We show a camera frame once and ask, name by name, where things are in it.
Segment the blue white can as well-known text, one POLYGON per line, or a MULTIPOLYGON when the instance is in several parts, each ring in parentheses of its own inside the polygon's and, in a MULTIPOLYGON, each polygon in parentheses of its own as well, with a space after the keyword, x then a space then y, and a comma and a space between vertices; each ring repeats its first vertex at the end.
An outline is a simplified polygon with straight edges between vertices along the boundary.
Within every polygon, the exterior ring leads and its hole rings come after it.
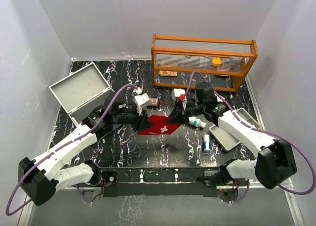
POLYGON ((203 134, 202 140, 203 140, 203 143, 202 143, 203 152, 210 152, 211 151, 210 135, 203 134))

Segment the grey divided tray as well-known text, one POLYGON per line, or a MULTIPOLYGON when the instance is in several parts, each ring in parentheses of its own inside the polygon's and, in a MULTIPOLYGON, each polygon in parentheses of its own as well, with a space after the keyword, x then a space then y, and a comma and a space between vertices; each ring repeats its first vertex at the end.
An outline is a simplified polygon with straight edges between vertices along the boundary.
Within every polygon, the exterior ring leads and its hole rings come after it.
MULTIPOLYGON (((258 129, 262 129, 260 123, 258 123, 244 108, 239 108, 236 110, 240 118, 246 121, 248 124, 253 125, 258 129)), ((210 134, 216 139, 219 145, 225 150, 230 151, 240 144, 240 141, 233 137, 227 131, 217 127, 212 124, 209 128, 210 134)))

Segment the amber medicine bottle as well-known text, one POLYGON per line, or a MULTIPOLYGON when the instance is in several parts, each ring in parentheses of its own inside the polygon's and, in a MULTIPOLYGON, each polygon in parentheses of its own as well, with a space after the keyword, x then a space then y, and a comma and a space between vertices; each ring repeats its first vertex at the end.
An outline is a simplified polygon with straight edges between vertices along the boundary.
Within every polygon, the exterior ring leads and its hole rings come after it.
POLYGON ((160 99, 159 98, 150 98, 150 106, 159 107, 160 99))

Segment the red first aid pouch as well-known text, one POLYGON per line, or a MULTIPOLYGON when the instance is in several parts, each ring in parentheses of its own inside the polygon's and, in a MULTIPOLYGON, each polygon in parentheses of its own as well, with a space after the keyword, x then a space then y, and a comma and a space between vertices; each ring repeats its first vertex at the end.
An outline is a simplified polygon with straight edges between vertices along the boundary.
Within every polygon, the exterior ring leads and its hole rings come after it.
POLYGON ((153 124, 152 127, 139 131, 138 135, 170 135, 176 131, 182 124, 168 123, 168 116, 152 115, 149 121, 153 124))

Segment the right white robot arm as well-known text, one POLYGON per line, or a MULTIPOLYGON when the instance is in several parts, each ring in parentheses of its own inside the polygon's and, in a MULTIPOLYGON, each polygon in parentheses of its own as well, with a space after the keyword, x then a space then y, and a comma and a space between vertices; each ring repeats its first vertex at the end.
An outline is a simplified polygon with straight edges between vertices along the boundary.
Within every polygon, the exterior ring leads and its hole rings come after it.
POLYGON ((259 181, 265 188, 273 189, 297 172, 289 142, 275 139, 247 123, 208 82, 199 83, 196 91, 197 100, 189 102, 184 89, 173 89, 175 106, 169 115, 169 123, 186 124, 191 116, 203 115, 238 139, 255 157, 253 161, 232 159, 221 165, 217 176, 224 184, 246 179, 259 181))

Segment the white green-label bottle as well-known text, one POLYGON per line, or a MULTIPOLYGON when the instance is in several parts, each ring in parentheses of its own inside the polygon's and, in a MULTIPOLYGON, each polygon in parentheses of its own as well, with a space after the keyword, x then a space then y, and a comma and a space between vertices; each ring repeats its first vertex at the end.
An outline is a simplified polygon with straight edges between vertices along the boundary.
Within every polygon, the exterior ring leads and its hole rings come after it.
POLYGON ((204 129, 206 126, 205 122, 203 122, 201 119, 194 116, 189 117, 189 124, 196 128, 202 128, 202 129, 204 129))

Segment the grey case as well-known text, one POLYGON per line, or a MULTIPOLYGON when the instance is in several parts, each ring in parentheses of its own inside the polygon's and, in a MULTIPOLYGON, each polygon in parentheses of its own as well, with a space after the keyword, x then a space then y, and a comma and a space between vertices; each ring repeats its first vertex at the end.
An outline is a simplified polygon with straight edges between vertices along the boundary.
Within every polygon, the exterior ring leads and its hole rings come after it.
POLYGON ((94 108, 110 101, 115 93, 93 62, 49 88, 61 105, 52 138, 54 142, 66 137, 94 108))

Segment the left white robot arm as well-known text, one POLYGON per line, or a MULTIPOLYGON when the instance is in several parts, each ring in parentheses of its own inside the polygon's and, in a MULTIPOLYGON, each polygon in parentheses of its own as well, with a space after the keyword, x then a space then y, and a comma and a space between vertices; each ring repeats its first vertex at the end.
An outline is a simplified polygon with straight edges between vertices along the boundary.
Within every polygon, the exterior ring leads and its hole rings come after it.
POLYGON ((69 186, 79 183, 98 185, 102 174, 96 164, 85 162, 71 168, 64 166, 85 148, 110 133, 115 125, 130 124, 136 132, 152 127, 146 111, 149 103, 136 96, 132 103, 115 101, 108 106, 96 107, 54 147, 33 159, 25 157, 19 162, 19 187, 30 201, 40 206, 56 192, 69 186))

